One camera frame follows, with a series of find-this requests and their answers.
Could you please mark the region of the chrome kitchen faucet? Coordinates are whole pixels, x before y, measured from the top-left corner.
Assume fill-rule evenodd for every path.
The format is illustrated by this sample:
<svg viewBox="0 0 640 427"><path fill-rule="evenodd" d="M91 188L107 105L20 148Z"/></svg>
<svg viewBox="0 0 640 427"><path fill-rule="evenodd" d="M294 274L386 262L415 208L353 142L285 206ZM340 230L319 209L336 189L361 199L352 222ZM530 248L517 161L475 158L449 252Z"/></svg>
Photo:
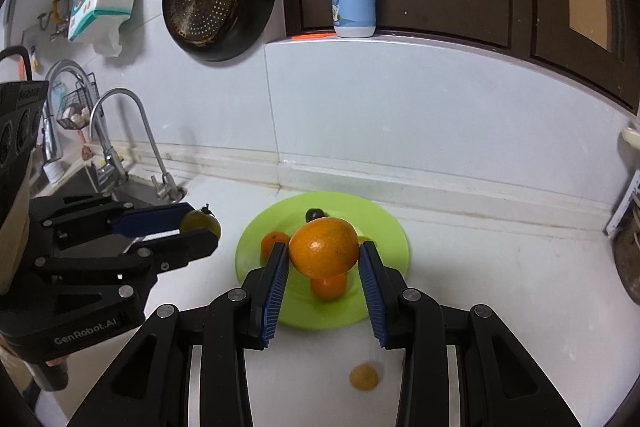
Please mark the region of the chrome kitchen faucet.
<svg viewBox="0 0 640 427"><path fill-rule="evenodd" d="M98 138L102 147L105 164L101 168L94 168L94 170L96 170L96 187L101 191L102 188L107 185L119 186L124 184L128 181L128 173L126 173L125 167L122 165L122 161L119 159L119 155L108 136L103 109L98 107L99 91L93 86L89 75L80 65L68 58L63 58L63 60L56 62L46 75L46 80L49 83L49 91L42 109L44 162L49 164L49 162L62 158L62 147L58 144L58 138L56 137L53 127L52 93L54 80L58 78L59 75L64 74L64 72L73 75L77 80L76 107L80 110L86 108L89 111L89 115L85 117L85 124L80 127L74 124L66 124L65 127L75 130L87 128L91 134L90 141Z"/></svg>

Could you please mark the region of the steel cooking pot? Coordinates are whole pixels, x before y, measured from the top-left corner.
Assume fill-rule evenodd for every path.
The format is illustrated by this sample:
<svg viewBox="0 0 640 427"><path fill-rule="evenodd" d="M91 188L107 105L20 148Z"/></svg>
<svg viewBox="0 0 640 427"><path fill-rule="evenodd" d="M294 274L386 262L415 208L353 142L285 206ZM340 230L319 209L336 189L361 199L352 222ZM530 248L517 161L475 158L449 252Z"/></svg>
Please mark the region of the steel cooking pot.
<svg viewBox="0 0 640 427"><path fill-rule="evenodd" d="M640 251L639 208L632 204L620 222L613 242L614 261L620 281L634 303L639 303Z"/></svg>

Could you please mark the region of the small orange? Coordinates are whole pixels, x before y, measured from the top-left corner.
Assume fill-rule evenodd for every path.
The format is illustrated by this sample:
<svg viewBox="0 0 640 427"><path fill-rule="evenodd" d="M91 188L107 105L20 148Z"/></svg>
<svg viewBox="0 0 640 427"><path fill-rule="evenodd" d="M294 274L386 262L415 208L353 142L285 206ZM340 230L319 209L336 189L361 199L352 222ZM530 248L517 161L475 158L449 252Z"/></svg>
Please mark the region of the small orange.
<svg viewBox="0 0 640 427"><path fill-rule="evenodd" d="M347 274L327 277L326 279L311 279L310 290L320 300L333 301L345 295L347 281Z"/></svg>

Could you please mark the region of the steel kitchen sink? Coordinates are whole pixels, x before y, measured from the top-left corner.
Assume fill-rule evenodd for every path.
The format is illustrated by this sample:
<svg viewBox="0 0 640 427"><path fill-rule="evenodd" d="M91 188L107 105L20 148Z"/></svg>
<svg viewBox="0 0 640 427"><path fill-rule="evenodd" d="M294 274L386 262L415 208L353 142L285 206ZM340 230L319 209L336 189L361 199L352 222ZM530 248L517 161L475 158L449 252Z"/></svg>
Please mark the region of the steel kitchen sink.
<svg viewBox="0 0 640 427"><path fill-rule="evenodd" d="M90 176L91 167L78 160L70 164L59 160L45 165L38 178L32 179L29 187L31 198L58 195L61 197L93 195L98 193L111 194L117 202L132 202L136 207L159 206L171 204L167 197L159 198L151 181L130 174L122 185L108 182L102 187L93 183Z"/></svg>

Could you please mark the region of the green plate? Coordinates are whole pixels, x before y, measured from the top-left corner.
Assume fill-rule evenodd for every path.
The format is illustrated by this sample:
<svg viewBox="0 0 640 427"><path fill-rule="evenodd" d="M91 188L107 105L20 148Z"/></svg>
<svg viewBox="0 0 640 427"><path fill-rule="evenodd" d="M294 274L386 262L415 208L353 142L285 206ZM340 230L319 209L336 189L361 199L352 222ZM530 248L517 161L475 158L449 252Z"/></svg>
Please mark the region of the green plate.
<svg viewBox="0 0 640 427"><path fill-rule="evenodd" d="M293 260L279 322L308 329L339 329L368 317L358 275L358 248L374 243L384 265L407 273L408 239L399 222L370 200L310 192L276 202L242 233L234 256L240 281L264 265L268 248L285 242Z"/></svg>

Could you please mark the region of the white dish rack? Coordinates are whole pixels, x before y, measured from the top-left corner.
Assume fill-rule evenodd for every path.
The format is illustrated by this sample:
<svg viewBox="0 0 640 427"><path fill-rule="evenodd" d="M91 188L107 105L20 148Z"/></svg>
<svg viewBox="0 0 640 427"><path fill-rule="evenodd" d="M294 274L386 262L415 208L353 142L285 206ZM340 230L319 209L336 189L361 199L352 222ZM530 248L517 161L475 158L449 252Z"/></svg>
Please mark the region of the white dish rack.
<svg viewBox="0 0 640 427"><path fill-rule="evenodd" d="M623 217L625 217L627 210L634 202L634 198L639 195L639 185L640 185L640 170L637 169L634 172L634 175L627 186L627 190L623 195L623 198L620 200L620 203L616 207L615 211L612 214L610 221L606 225L604 229L604 233L608 236L609 239L612 239L618 227L620 226L620 222L622 222Z"/></svg>

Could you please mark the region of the dark plum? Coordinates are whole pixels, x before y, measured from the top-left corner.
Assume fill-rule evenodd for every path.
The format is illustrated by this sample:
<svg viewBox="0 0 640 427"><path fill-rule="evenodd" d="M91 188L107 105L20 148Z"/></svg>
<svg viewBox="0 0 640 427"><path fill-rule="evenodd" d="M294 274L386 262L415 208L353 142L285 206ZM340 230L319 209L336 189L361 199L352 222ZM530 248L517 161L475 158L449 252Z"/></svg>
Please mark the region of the dark plum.
<svg viewBox="0 0 640 427"><path fill-rule="evenodd" d="M307 223L324 217L328 217L328 214L321 208L309 208L305 213Z"/></svg>

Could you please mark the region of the cream handled pan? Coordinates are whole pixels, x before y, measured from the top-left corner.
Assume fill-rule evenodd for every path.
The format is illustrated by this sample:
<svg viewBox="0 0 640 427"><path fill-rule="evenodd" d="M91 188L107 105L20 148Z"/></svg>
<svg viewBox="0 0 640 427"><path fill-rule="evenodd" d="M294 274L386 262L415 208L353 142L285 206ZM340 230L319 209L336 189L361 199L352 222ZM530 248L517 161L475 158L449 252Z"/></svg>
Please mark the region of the cream handled pan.
<svg viewBox="0 0 640 427"><path fill-rule="evenodd" d="M622 139L635 150L640 150L640 132L634 128L627 127L620 132Z"/></svg>

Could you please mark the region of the orange with stem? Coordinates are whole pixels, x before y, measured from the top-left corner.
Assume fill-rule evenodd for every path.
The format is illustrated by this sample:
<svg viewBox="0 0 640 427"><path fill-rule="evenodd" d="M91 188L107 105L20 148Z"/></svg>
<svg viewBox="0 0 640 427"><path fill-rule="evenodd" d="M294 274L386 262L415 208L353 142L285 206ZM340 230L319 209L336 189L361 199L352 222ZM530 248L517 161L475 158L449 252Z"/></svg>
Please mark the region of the orange with stem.
<svg viewBox="0 0 640 427"><path fill-rule="evenodd" d="M266 234L260 242L260 257L266 262L271 254L272 248L277 243L288 245L290 236L282 231L273 231Z"/></svg>

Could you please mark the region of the large orange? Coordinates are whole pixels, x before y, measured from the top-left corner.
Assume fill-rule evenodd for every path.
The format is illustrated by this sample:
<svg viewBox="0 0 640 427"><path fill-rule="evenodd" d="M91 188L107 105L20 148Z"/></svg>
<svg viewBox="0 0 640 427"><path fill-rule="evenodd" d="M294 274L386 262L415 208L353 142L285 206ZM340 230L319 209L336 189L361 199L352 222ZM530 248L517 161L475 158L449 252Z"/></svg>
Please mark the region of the large orange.
<svg viewBox="0 0 640 427"><path fill-rule="evenodd" d="M326 279L348 272L359 258L358 234L340 218L324 217L306 223L288 242L295 269L310 279Z"/></svg>

